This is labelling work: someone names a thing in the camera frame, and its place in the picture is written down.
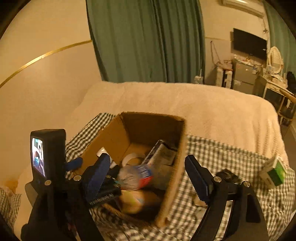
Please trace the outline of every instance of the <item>white vanity table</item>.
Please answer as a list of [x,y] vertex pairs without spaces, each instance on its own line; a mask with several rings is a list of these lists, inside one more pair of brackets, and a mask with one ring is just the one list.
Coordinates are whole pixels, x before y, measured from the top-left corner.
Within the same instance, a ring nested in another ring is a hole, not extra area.
[[[267,69],[261,70],[256,79],[253,94],[261,96],[273,104],[277,112],[284,103],[286,96],[283,91],[293,95],[287,90],[288,84],[286,80],[286,74],[283,75],[283,59],[279,50],[276,47],[272,47],[267,58]],[[288,99],[287,108],[289,108],[291,101]],[[282,123],[283,116],[280,115],[280,124]]]

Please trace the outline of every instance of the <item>metal bolt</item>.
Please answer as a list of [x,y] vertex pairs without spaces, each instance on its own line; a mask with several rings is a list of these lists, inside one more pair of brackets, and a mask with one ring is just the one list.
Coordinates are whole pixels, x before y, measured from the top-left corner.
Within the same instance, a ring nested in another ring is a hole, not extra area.
[[249,188],[251,186],[251,184],[249,182],[245,181],[244,182],[244,186],[247,187],[247,188]]
[[80,181],[81,180],[81,176],[80,175],[76,175],[75,177],[73,177],[74,181]]
[[44,185],[45,185],[45,186],[49,186],[51,183],[52,183],[51,180],[46,180],[46,181],[44,182]]
[[214,177],[214,181],[220,183],[222,181],[221,177]]

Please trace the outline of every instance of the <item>cardboard box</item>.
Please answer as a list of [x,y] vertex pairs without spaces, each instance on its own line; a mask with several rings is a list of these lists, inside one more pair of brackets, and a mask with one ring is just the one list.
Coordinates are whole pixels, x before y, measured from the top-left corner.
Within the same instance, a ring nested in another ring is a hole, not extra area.
[[147,155],[160,139],[173,143],[178,147],[178,153],[173,163],[174,170],[169,186],[164,193],[157,215],[149,220],[145,215],[135,217],[123,214],[116,206],[111,206],[108,203],[103,206],[135,225],[147,226],[153,223],[158,227],[163,227],[184,171],[186,136],[183,118],[139,112],[123,112],[117,115],[103,130],[99,131],[96,138],[84,151],[81,156],[83,164],[75,173],[81,175],[88,166],[93,165],[97,160],[96,154],[102,147],[120,165],[122,159],[128,154],[142,153]]

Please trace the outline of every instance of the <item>green curtain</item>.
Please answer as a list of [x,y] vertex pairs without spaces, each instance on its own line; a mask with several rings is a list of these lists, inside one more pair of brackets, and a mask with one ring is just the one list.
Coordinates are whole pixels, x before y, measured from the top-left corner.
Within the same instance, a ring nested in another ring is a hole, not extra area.
[[264,2],[270,31],[270,45],[276,46],[284,58],[284,72],[296,75],[296,40],[285,21],[266,1]]
[[205,70],[198,0],[86,0],[102,78],[191,82]]

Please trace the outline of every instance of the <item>black bag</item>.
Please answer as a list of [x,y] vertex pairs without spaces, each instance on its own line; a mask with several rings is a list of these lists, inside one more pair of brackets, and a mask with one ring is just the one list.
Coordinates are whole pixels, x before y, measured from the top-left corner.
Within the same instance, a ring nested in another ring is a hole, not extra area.
[[294,74],[289,71],[287,73],[287,80],[288,80],[288,90],[291,91],[293,94],[296,93],[296,78]]

